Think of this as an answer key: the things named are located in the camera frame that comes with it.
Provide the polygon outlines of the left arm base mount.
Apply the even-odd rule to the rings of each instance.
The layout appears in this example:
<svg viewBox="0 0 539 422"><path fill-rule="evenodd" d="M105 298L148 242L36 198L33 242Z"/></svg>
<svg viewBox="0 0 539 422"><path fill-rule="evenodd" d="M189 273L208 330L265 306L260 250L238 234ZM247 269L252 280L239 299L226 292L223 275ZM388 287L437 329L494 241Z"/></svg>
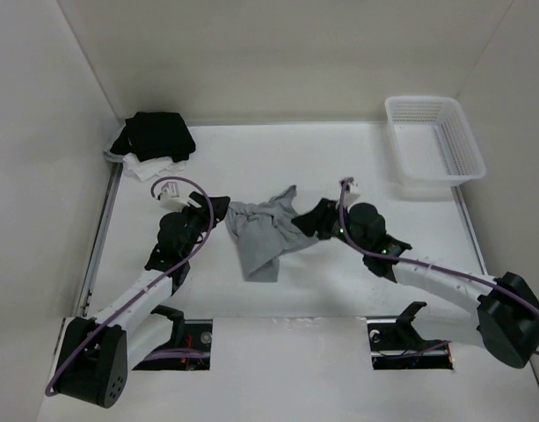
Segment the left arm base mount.
<svg viewBox="0 0 539 422"><path fill-rule="evenodd" d="M189 320L182 310L158 305L150 314L170 328L170 337L162 341L146 359L134 365L134 371L204 371L210 369L213 342L212 320Z"/></svg>

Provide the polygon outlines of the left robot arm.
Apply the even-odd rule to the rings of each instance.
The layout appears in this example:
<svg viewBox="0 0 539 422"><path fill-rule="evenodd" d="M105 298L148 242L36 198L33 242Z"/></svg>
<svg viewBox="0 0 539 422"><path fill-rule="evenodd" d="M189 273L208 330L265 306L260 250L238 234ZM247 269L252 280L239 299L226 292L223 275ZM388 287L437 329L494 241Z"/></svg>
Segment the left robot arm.
<svg viewBox="0 0 539 422"><path fill-rule="evenodd" d="M191 257L225 218L229 203L228 196L193 192L179 211L162 217L157 243L136 283L97 314L67 325L47 396L108 409L119 400L131 369L160 347L182 346L183 314L164 302L183 285Z"/></svg>

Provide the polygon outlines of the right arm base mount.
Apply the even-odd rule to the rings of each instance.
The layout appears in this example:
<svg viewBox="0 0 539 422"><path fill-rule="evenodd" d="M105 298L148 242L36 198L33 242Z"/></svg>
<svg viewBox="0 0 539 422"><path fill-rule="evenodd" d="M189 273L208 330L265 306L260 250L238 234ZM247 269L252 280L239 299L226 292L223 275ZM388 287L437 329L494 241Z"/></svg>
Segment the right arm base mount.
<svg viewBox="0 0 539 422"><path fill-rule="evenodd" d="M412 326L425 302L412 302L398 316L367 319L371 365L374 370L453 370L447 341L425 340Z"/></svg>

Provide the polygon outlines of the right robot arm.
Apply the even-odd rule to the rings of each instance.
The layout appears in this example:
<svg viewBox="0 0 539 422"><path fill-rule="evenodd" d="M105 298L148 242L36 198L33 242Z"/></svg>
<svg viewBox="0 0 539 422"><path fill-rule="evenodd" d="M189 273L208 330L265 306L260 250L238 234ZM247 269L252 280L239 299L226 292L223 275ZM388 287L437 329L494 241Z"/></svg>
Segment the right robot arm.
<svg viewBox="0 0 539 422"><path fill-rule="evenodd" d="M415 287L466 312L466 317L435 316L415 301L382 327L369 332L371 349L391 360L416 360L449 342L485 349L503 364L523 368L539 347L539 301L515 273L501 277L464 273L415 258L410 244L388 234L375 206L342 208L322 199L292 223L306 236L336 238L358 251L376 277Z"/></svg>

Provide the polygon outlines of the grey tank top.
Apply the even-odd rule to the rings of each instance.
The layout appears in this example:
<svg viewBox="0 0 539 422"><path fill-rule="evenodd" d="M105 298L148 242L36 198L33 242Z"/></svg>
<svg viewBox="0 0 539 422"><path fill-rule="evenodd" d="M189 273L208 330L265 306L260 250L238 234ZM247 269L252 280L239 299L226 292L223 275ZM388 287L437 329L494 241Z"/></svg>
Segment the grey tank top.
<svg viewBox="0 0 539 422"><path fill-rule="evenodd" d="M281 256L318 242L316 237L304 235L292 223L298 216L293 207L296 195L296 186L291 185L265 202L232 201L229 204L225 224L236 244L246 281L276 282Z"/></svg>

